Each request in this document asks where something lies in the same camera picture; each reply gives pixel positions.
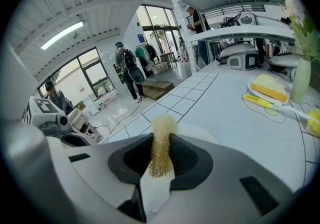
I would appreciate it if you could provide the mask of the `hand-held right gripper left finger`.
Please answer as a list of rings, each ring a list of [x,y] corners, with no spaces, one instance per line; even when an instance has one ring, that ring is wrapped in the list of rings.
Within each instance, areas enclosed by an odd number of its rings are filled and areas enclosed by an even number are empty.
[[[140,179],[146,170],[142,144],[152,133],[111,143],[64,148],[47,137],[58,181],[75,211],[75,224],[145,224]]]

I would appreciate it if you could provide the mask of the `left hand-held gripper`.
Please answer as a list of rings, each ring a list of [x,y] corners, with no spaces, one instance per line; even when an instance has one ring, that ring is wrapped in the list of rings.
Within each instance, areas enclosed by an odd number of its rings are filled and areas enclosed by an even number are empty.
[[[39,128],[45,135],[58,135],[73,130],[68,116],[52,101],[31,96],[21,121]]]

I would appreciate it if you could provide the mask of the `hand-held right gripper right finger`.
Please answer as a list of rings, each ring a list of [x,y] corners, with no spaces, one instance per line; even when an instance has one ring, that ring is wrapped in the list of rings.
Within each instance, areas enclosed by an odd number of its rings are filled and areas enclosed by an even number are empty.
[[[212,158],[210,174],[197,187],[174,190],[154,217],[156,224],[267,224],[277,221],[293,193],[245,153],[205,140],[170,135]]]

